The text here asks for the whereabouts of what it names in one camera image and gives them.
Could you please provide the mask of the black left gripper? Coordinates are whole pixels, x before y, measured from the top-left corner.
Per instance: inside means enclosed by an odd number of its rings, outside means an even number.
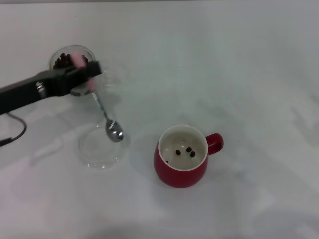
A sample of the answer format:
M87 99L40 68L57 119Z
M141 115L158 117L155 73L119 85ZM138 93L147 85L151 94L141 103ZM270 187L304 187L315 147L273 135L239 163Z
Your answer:
M46 70L0 89L0 114L35 103L50 96L64 96L102 73L100 63L91 61L81 68Z

